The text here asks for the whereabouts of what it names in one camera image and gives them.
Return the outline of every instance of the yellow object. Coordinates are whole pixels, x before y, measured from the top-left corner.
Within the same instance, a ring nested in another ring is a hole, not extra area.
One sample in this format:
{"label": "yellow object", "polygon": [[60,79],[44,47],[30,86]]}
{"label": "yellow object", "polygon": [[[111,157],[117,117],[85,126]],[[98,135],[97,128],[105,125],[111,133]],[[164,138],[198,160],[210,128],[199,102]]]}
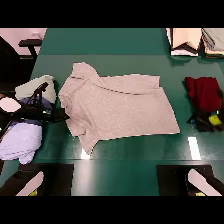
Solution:
{"label": "yellow object", "polygon": [[211,115],[208,119],[213,126],[222,124],[217,115]]}
{"label": "yellow object", "polygon": [[29,194],[29,196],[37,196],[37,189]]}
{"label": "yellow object", "polygon": [[202,192],[196,193],[196,196],[205,196]]}

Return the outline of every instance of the dark red cloth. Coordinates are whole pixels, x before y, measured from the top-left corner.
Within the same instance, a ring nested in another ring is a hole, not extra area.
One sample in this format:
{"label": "dark red cloth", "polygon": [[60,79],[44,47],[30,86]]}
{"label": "dark red cloth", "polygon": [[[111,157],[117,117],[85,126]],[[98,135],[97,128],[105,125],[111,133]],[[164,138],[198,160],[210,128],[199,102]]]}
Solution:
{"label": "dark red cloth", "polygon": [[201,109],[206,112],[221,109],[222,99],[217,92],[217,89],[220,89],[220,87],[216,78],[201,77],[194,79],[186,77],[185,82],[195,109]]}

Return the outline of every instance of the black chair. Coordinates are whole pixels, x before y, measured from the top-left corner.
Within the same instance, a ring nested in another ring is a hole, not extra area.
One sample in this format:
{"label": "black chair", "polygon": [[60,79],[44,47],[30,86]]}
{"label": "black chair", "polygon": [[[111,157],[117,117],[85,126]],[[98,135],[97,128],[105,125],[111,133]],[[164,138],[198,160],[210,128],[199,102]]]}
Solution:
{"label": "black chair", "polygon": [[27,39],[19,43],[28,47],[31,55],[19,55],[15,49],[0,36],[0,93],[12,95],[15,87],[30,80],[37,54],[35,46],[41,46],[40,39]]}

